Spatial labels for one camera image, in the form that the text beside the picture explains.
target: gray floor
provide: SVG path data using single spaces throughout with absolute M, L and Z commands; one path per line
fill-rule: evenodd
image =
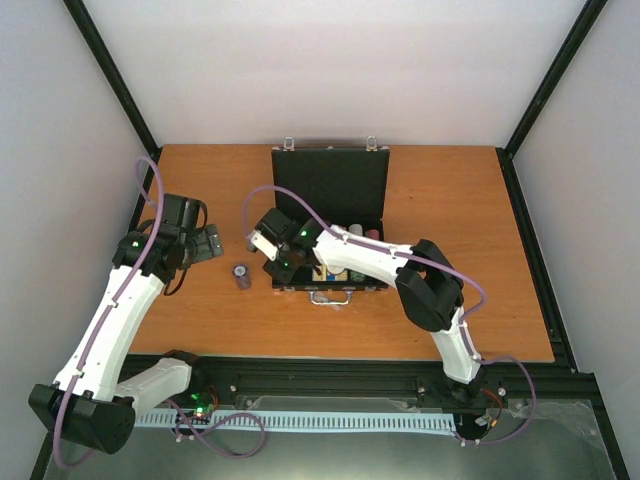
M 51 467 L 46 478 L 613 479 L 595 419 L 588 410 L 585 416 L 584 405 L 575 411 L 547 407 L 525 434 L 500 446 L 461 448 L 453 438 L 422 434 L 274 433 L 260 453 L 245 460 L 218 457 L 197 441 L 177 444 L 169 429 L 136 429 L 116 455 L 95 454 L 71 473 Z M 491 436 L 502 436 L 521 421 L 505 412 Z M 213 437 L 240 451 L 251 448 L 258 434 L 219 432 Z

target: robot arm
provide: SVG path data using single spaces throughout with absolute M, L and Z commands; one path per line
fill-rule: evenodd
M 129 232 L 119 243 L 105 294 L 76 351 L 56 375 L 53 385 L 36 385 L 29 405 L 40 420 L 53 430 L 62 396 L 79 376 L 64 419 L 62 438 L 106 453 L 115 453 L 129 437 L 136 417 L 165 399 L 189 387 L 192 366 L 197 357 L 171 352 L 152 368 L 118 384 L 125 356 L 154 300 L 165 291 L 177 270 L 222 255 L 215 225 L 196 227 L 200 211 L 198 200 L 166 194 L 158 236 L 139 271 L 118 303 L 116 290 L 123 284 L 149 240 L 144 230 L 149 224 Z M 78 358 L 95 335 L 96 324 L 105 308 L 112 305 L 104 326 L 97 333 L 82 372 Z
M 470 384 L 479 371 L 480 355 L 468 336 L 466 323 L 460 322 L 464 312 L 462 281 L 406 258 L 420 257 L 451 268 L 436 245 L 427 240 L 415 246 L 394 245 L 354 235 L 335 225 L 331 230 L 323 230 L 313 219 L 300 225 L 274 208 L 251 233 L 250 249 L 268 257 L 265 271 L 283 283 L 291 281 L 299 267 L 334 265 L 396 288 L 409 320 L 431 333 L 447 377 Z

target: black aluminum frame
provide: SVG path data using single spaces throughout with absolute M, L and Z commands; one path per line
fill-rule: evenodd
M 63 1 L 129 117 L 140 141 L 151 158 L 158 162 L 162 149 L 156 145 L 83 1 Z M 518 149 L 606 3 L 607 0 L 586 1 L 511 139 L 504 148 L 496 148 L 496 153 L 554 354 L 553 363 L 526 364 L 535 382 L 538 397 L 590 401 L 614 472 L 617 478 L 627 479 L 629 474 L 595 376 L 577 372 L 569 338 L 513 164 Z M 144 181 L 146 189 L 151 185 L 152 179 L 153 174 L 149 170 Z M 144 200 L 140 196 L 131 218 L 130 230 L 139 223 L 143 206 Z M 158 358 L 157 355 L 129 355 L 123 366 L 123 377 L 130 377 L 143 371 L 157 362 Z M 430 389 L 430 386 L 442 376 L 442 363 L 436 361 L 382 362 L 206 357 L 204 371 L 207 380 L 216 385 L 221 402 L 227 404 L 241 405 L 246 399 L 263 395 L 387 397 L 404 399 L 420 406 L 436 406 L 434 402 L 439 402 L 438 406 L 456 414 L 467 411 L 447 404 L 446 400 L 443 402 L 442 398 Z M 511 398 L 527 398 L 530 395 L 522 372 L 515 365 L 498 364 L 490 367 L 487 382 L 504 386 Z M 419 393 L 419 387 L 425 387 L 426 393 Z M 48 434 L 34 467 L 32 480 L 44 477 L 50 456 L 51 435 Z

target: orange wooden surface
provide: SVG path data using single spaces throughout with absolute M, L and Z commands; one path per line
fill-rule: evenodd
M 261 269 L 264 255 L 246 251 L 241 225 L 246 194 L 272 183 L 270 149 L 164 147 L 160 170 L 166 190 L 207 204 L 225 254 L 194 265 L 178 294 L 153 304 L 132 352 L 178 348 L 212 355 L 438 359 L 431 336 L 405 317 L 394 289 L 357 292 L 339 311 L 311 305 L 305 292 L 271 289 Z M 254 197 L 251 227 L 271 206 L 272 193 Z M 150 216 L 146 210 L 143 218 Z M 485 287 L 489 302 L 469 319 L 484 356 L 553 360 L 493 148 L 392 147 L 384 225 L 389 242 L 434 241 L 455 268 Z M 251 269 L 250 290 L 235 286 L 231 269 L 237 263 Z M 467 308 L 479 299 L 471 286 L 464 295 Z

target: gray wall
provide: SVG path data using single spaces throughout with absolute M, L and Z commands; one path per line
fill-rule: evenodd
M 142 148 L 61 1 L 0 13 L 0 477 L 27 478 L 50 382 L 102 296 Z
M 609 2 L 516 167 L 581 370 L 640 478 L 640 3 Z
M 160 143 L 503 145 L 584 0 L 87 0 Z

